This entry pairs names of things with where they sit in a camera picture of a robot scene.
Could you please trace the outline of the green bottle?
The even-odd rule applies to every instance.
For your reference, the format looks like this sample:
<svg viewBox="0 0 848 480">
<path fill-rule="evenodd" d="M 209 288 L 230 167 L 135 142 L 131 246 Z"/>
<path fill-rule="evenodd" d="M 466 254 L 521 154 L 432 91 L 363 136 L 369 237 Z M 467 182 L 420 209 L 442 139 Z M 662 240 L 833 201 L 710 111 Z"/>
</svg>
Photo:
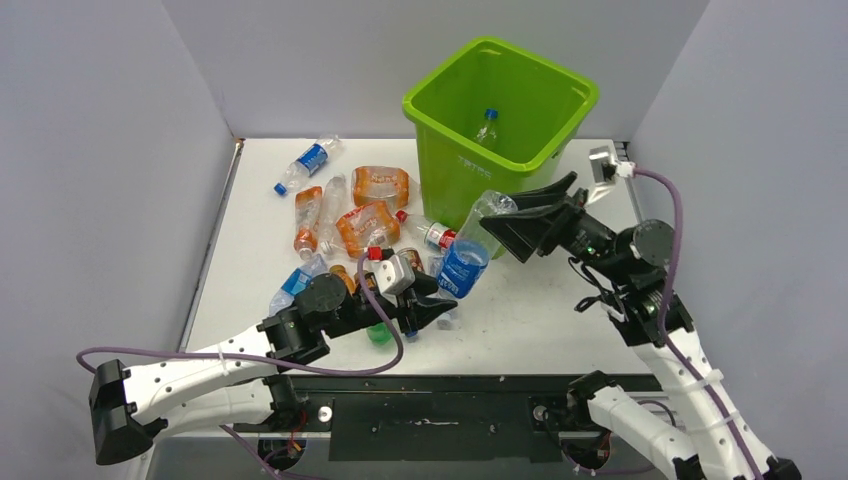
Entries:
<svg viewBox="0 0 848 480">
<path fill-rule="evenodd" d="M 390 329 L 384 323 L 368 327 L 366 334 L 370 342 L 376 346 L 386 345 L 394 340 Z"/>
</svg>

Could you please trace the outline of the crushed blue label bottle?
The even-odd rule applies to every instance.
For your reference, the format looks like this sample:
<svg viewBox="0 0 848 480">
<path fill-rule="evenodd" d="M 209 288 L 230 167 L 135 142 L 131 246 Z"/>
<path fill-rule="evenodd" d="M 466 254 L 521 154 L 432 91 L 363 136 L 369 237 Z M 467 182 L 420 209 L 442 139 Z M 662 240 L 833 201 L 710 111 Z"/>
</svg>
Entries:
<svg viewBox="0 0 848 480">
<path fill-rule="evenodd" d="M 314 255 L 294 269 L 272 297 L 269 303 L 269 315 L 276 315 L 280 310 L 289 307 L 294 302 L 294 297 L 302 292 L 316 276 L 327 272 L 328 266 L 320 254 Z"/>
</svg>

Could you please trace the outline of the pepsi bottle blue cap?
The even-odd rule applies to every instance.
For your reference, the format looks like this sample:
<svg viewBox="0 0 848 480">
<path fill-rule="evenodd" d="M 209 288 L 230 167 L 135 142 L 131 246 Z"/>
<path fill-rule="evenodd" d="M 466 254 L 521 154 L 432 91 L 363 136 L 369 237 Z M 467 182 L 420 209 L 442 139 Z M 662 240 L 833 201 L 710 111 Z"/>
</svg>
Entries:
<svg viewBox="0 0 848 480">
<path fill-rule="evenodd" d="M 496 109 L 487 108 L 483 114 L 483 121 L 474 136 L 474 141 L 488 150 L 494 150 L 497 145 L 498 116 L 499 113 Z"/>
</svg>

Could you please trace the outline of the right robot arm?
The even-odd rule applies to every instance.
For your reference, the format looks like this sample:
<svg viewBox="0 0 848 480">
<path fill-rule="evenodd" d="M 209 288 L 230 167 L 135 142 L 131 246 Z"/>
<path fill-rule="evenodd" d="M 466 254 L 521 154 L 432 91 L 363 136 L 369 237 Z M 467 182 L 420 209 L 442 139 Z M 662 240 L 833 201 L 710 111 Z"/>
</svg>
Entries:
<svg viewBox="0 0 848 480">
<path fill-rule="evenodd" d="M 609 281 L 599 300 L 658 381 L 681 426 L 662 421 L 598 371 L 569 386 L 569 421 L 617 435 L 669 479 L 799 478 L 794 462 L 776 456 L 736 409 L 674 292 L 683 231 L 677 188 L 666 184 L 672 223 L 653 219 L 615 232 L 587 212 L 588 194 L 573 182 L 567 175 L 518 194 L 515 212 L 486 216 L 480 224 L 520 261 L 562 248 Z"/>
</svg>

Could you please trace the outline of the red label bottle by bin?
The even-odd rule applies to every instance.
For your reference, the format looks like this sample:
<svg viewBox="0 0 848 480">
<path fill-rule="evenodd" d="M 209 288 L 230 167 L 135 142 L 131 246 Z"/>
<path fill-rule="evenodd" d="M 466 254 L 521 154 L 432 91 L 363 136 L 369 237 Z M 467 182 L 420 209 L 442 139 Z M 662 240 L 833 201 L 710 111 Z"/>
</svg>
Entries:
<svg viewBox="0 0 848 480">
<path fill-rule="evenodd" d="M 442 223 L 424 215 L 410 214 L 398 210 L 395 217 L 400 225 L 415 239 L 434 251 L 446 251 L 456 238 L 457 233 Z"/>
</svg>

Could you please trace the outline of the green plastic bin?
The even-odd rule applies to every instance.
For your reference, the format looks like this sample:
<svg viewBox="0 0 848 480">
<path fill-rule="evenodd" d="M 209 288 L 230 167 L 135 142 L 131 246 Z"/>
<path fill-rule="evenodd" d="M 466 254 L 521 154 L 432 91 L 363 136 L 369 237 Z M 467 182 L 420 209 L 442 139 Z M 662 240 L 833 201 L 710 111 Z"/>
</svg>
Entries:
<svg viewBox="0 0 848 480">
<path fill-rule="evenodd" d="M 423 212 L 459 230 L 487 190 L 550 183 L 600 96 L 589 78 L 494 37 L 478 37 L 403 97 L 415 128 Z"/>
</svg>

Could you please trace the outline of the orange juice bottle right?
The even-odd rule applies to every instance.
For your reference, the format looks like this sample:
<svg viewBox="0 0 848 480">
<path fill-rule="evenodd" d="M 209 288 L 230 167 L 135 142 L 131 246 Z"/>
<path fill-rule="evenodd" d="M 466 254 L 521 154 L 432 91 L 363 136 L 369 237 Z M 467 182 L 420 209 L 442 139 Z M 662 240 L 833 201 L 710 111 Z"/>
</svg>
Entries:
<svg viewBox="0 0 848 480">
<path fill-rule="evenodd" d="M 374 294 L 377 294 L 379 292 L 377 280 L 375 274 L 372 271 L 366 270 L 362 275 L 356 274 L 355 281 L 358 291 L 364 291 L 365 289 L 368 289 Z"/>
</svg>

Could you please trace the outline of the orange juice bottle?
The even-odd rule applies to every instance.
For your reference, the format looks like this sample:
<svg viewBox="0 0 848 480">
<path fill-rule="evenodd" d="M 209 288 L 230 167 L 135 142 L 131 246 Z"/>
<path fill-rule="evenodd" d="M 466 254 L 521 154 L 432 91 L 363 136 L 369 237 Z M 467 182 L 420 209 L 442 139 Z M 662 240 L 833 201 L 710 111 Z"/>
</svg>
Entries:
<svg viewBox="0 0 848 480">
<path fill-rule="evenodd" d="M 366 270 L 362 275 L 356 274 L 355 281 L 358 291 L 364 291 L 365 289 L 368 289 L 374 294 L 377 294 L 379 292 L 377 280 L 375 274 L 372 271 Z"/>
<path fill-rule="evenodd" d="M 329 272 L 333 275 L 339 277 L 345 284 L 348 292 L 353 295 L 357 290 L 356 282 L 353 280 L 353 277 L 348 273 L 347 268 L 341 264 L 334 264 L 329 267 Z"/>
</svg>

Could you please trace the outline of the brown label red cap bottle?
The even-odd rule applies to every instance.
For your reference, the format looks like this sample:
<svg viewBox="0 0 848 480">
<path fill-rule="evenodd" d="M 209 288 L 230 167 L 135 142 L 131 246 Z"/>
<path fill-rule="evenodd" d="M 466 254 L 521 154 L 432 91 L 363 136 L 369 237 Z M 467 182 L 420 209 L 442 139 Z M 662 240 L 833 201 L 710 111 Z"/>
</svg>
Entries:
<svg viewBox="0 0 848 480">
<path fill-rule="evenodd" d="M 398 250 L 396 255 L 406 259 L 413 270 L 421 273 L 426 272 L 425 266 L 417 249 L 412 247 L 403 248 Z"/>
</svg>

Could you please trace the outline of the orange crushed bottle middle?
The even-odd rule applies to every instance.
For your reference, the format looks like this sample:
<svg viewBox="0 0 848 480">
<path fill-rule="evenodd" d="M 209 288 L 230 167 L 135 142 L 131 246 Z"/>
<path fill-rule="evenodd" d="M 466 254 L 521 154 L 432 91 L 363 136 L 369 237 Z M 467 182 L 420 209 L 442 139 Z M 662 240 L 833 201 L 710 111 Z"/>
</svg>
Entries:
<svg viewBox="0 0 848 480">
<path fill-rule="evenodd" d="M 401 225 L 385 200 L 356 207 L 335 223 L 346 254 L 356 259 L 369 247 L 389 248 L 401 237 Z"/>
</svg>

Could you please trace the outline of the orange crushed bottle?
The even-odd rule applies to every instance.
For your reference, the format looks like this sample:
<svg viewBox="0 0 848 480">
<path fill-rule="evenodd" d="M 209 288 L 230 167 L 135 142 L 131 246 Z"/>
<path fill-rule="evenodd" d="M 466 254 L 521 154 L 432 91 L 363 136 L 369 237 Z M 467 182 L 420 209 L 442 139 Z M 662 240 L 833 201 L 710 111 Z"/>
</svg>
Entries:
<svg viewBox="0 0 848 480">
<path fill-rule="evenodd" d="M 352 172 L 352 200 L 355 206 L 385 201 L 391 209 L 402 209 L 410 203 L 412 180 L 397 167 L 361 166 Z"/>
<path fill-rule="evenodd" d="M 346 254 L 356 259 L 369 247 L 389 248 L 401 237 L 401 225 L 385 200 L 356 207 L 335 223 Z"/>
</svg>

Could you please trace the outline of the orange juice bottle left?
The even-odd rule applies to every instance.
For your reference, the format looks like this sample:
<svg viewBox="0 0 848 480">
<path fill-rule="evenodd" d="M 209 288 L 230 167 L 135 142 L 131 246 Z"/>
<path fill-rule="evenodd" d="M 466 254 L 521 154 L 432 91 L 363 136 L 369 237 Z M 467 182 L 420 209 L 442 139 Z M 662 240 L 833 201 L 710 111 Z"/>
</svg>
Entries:
<svg viewBox="0 0 848 480">
<path fill-rule="evenodd" d="M 329 267 L 329 272 L 333 275 L 339 277 L 345 284 L 348 292 L 353 295 L 357 290 L 356 282 L 353 280 L 353 277 L 348 273 L 347 268 L 341 264 L 334 264 Z"/>
</svg>

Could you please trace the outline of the clear bottle no label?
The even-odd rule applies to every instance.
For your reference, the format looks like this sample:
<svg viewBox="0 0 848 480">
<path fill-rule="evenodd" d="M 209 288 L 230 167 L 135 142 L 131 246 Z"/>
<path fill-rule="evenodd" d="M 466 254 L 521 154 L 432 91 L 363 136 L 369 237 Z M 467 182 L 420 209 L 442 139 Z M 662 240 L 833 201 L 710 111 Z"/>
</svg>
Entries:
<svg viewBox="0 0 848 480">
<path fill-rule="evenodd" d="M 318 249 L 324 255 L 334 253 L 336 222 L 342 215 L 346 195 L 346 177 L 333 176 L 325 185 L 318 218 Z"/>
</svg>

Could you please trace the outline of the small orange label bottle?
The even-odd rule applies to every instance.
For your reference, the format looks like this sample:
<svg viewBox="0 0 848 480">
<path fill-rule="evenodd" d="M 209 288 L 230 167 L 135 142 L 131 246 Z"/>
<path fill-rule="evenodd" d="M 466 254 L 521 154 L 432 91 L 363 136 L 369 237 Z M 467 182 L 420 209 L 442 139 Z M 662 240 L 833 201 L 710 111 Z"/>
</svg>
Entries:
<svg viewBox="0 0 848 480">
<path fill-rule="evenodd" d="M 309 260 L 318 248 L 317 225 L 323 200 L 323 189 L 313 186 L 295 197 L 296 234 L 293 248 L 302 260 Z"/>
</svg>

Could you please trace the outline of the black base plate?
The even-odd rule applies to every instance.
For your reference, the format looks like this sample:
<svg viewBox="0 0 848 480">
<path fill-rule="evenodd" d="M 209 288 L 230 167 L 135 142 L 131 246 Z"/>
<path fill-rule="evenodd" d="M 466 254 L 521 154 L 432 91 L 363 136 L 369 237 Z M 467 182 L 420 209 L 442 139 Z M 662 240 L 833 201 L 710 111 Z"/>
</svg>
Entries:
<svg viewBox="0 0 848 480">
<path fill-rule="evenodd" d="M 238 433 L 328 434 L 332 461 L 559 462 L 606 460 L 610 434 L 574 412 L 573 375 L 299 375 L 269 419 L 235 420 Z"/>
</svg>

